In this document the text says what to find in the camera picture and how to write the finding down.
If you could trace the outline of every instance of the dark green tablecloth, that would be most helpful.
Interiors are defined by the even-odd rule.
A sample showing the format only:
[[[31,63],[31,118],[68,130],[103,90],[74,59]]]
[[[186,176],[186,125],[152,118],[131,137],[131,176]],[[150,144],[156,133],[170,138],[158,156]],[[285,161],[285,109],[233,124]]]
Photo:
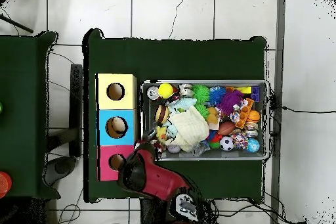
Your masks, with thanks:
[[[0,171],[12,178],[6,196],[58,198],[42,182],[46,153],[46,63],[56,33],[0,35]]]
[[[138,84],[148,79],[264,79],[262,37],[250,41],[177,41],[104,39],[98,29],[83,40],[84,122],[89,122],[89,158],[85,157],[85,199],[134,196],[115,181],[96,178],[95,74],[133,74]],[[178,161],[160,162],[196,182],[205,198],[252,197],[261,201],[262,161]]]

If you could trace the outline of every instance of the blue box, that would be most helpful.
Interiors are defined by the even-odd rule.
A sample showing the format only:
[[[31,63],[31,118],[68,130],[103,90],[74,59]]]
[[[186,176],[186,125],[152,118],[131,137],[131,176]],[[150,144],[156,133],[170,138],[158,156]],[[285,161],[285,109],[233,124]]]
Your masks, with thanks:
[[[137,133],[136,110],[99,110],[99,129],[97,129],[97,139],[99,131],[100,146],[127,146],[134,145]],[[110,118],[120,117],[127,124],[124,136],[112,138],[106,132],[106,123]]]

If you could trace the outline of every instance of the yellow box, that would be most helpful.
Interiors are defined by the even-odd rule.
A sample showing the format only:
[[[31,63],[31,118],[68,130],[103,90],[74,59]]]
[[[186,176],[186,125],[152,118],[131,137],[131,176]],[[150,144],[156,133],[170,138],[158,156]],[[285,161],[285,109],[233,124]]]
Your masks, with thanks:
[[[97,74],[96,81],[100,110],[137,108],[137,79],[134,75]]]

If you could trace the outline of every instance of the pink box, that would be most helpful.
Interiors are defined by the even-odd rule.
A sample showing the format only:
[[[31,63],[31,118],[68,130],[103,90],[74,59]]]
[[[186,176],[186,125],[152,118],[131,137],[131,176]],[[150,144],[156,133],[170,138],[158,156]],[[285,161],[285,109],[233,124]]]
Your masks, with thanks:
[[[134,146],[100,146],[100,179],[99,181],[117,181],[118,171],[113,170],[109,165],[109,159],[114,154],[120,154],[127,158],[133,153]]]

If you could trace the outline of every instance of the orange basketball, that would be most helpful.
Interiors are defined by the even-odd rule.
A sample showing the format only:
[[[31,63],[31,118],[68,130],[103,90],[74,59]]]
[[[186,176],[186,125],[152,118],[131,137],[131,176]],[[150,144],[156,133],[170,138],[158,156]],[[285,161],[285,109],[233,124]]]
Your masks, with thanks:
[[[251,110],[246,119],[247,122],[252,123],[257,123],[259,120],[260,120],[260,114],[256,110]]]

